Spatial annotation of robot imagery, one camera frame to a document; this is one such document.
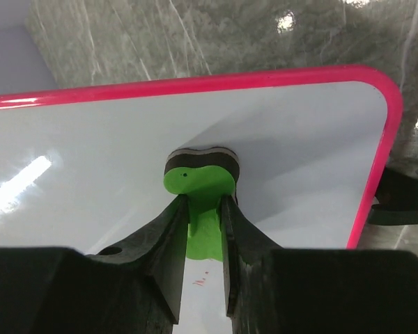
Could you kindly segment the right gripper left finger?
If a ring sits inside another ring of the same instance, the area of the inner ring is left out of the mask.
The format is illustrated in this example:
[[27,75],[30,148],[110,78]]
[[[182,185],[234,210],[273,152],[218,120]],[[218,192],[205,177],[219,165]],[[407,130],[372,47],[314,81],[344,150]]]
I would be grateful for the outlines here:
[[95,255],[0,247],[0,333],[170,333],[189,223],[185,196]]

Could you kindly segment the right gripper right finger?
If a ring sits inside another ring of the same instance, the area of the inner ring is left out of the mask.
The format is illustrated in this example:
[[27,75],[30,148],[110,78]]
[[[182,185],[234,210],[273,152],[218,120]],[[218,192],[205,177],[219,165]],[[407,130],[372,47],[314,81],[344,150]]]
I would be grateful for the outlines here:
[[283,248],[221,200],[226,314],[234,333],[418,333],[418,257]]

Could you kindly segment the green whiteboard eraser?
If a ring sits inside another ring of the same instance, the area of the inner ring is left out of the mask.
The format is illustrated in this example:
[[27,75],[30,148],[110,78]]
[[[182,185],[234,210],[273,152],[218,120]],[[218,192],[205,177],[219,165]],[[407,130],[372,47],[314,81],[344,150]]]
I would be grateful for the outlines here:
[[219,204],[224,196],[236,198],[239,176],[238,156],[225,147],[181,148],[168,156],[164,188],[188,198],[187,258],[223,260]]

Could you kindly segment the pink framed whiteboard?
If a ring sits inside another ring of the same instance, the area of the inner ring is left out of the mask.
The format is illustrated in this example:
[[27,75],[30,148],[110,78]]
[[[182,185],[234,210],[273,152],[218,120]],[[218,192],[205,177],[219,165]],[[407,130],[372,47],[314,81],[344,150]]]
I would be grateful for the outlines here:
[[347,333],[403,109],[344,65],[0,95],[0,333]]

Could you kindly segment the black whiteboard stand clip upper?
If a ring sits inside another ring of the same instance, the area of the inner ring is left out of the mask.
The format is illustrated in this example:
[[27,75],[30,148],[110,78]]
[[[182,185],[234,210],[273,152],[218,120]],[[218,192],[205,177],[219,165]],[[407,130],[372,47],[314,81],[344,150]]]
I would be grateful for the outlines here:
[[418,180],[385,168],[375,198],[369,225],[418,225]]

